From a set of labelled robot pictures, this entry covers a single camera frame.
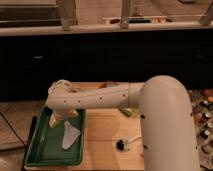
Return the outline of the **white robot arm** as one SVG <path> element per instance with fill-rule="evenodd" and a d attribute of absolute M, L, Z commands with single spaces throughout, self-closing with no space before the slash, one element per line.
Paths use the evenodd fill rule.
<path fill-rule="evenodd" d="M 200 171 L 190 97 L 174 77 L 159 75 L 80 92 L 71 82 L 59 80 L 49 88 L 46 106 L 60 120 L 77 109 L 137 108 L 145 171 Z"/>

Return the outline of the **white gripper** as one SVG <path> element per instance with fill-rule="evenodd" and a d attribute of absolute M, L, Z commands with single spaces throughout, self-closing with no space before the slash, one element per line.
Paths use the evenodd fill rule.
<path fill-rule="evenodd" d="M 49 120 L 49 127 L 54 128 L 60 120 L 64 120 L 69 117 L 76 117 L 78 112 L 75 109 L 54 109 L 53 115 Z"/>

